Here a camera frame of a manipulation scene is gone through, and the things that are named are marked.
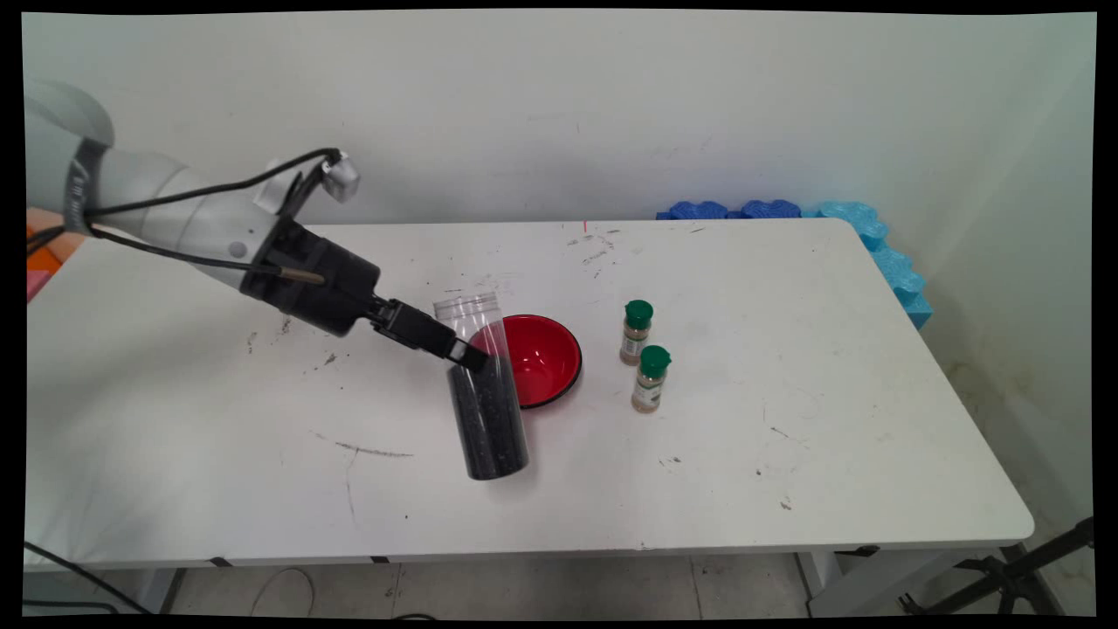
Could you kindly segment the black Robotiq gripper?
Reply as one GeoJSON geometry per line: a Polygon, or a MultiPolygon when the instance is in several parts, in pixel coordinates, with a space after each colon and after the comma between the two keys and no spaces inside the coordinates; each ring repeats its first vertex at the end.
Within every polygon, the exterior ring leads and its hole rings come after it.
{"type": "Polygon", "coordinates": [[[367,317],[383,337],[470,371],[487,365],[487,353],[454,330],[400,301],[376,298],[380,268],[292,218],[280,218],[255,255],[256,266],[291,275],[247,271],[240,293],[294,320],[343,337],[367,317]]]}

